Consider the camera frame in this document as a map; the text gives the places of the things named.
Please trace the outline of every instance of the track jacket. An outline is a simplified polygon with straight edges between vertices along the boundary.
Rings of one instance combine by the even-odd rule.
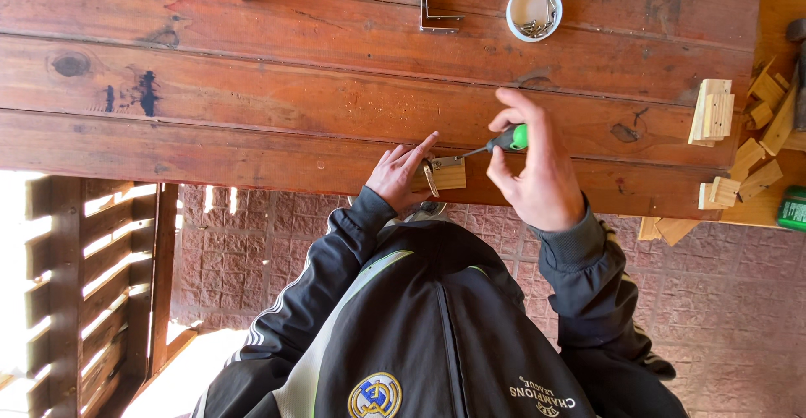
[[[633,324],[639,290],[588,207],[540,233],[557,353],[490,246],[445,221],[384,227],[364,187],[328,218],[305,269],[249,328],[193,417],[684,417]]]

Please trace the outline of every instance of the green bottle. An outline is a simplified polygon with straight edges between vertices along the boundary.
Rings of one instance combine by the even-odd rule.
[[[778,226],[806,233],[806,186],[790,186],[778,207]]]

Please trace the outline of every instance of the shoe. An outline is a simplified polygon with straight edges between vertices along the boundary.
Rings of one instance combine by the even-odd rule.
[[[434,203],[431,201],[424,201],[420,204],[420,212],[429,213],[432,217],[437,216],[445,211],[447,203]]]

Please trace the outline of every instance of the hammer head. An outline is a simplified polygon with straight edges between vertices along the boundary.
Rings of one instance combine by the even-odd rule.
[[[800,42],[806,39],[806,18],[795,20],[787,26],[787,40]]]

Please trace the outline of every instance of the white cup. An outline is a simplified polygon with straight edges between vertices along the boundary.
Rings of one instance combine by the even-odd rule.
[[[541,41],[542,39],[549,37],[551,33],[557,29],[560,20],[563,18],[563,2],[560,0],[554,0],[555,4],[557,4],[557,21],[549,28],[549,30],[545,33],[545,35],[541,34],[541,38],[539,39],[525,36],[522,32],[518,30],[518,28],[515,26],[515,23],[523,24],[532,20],[537,20],[538,23],[541,23],[542,21],[540,18],[534,18],[534,15],[532,15],[532,18],[529,18],[529,20],[513,21],[512,19],[513,2],[516,5],[515,7],[516,16],[529,18],[528,14],[534,14],[534,13],[543,14],[546,11],[545,9],[546,0],[509,0],[509,3],[506,6],[506,22],[509,25],[509,30],[512,31],[512,34],[514,34],[515,37],[522,40],[523,42],[538,42]]]

